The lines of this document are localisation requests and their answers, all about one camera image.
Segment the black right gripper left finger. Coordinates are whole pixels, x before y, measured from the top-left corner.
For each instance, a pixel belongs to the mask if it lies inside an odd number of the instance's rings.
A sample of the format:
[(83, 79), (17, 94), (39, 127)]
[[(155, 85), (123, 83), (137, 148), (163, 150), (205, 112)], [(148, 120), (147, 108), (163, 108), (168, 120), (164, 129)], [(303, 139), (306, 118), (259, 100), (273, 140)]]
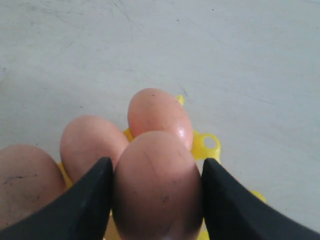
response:
[(101, 240), (112, 202), (113, 165), (103, 157), (52, 203), (0, 232), (2, 240)]

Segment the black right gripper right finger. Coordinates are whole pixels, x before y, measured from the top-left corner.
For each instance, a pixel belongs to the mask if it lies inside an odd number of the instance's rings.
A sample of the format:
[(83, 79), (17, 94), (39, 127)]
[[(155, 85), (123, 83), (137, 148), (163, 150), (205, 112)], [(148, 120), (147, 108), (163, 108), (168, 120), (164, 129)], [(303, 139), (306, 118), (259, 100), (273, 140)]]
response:
[(215, 159), (202, 168), (204, 221), (211, 240), (318, 240), (320, 234), (281, 214), (241, 185)]

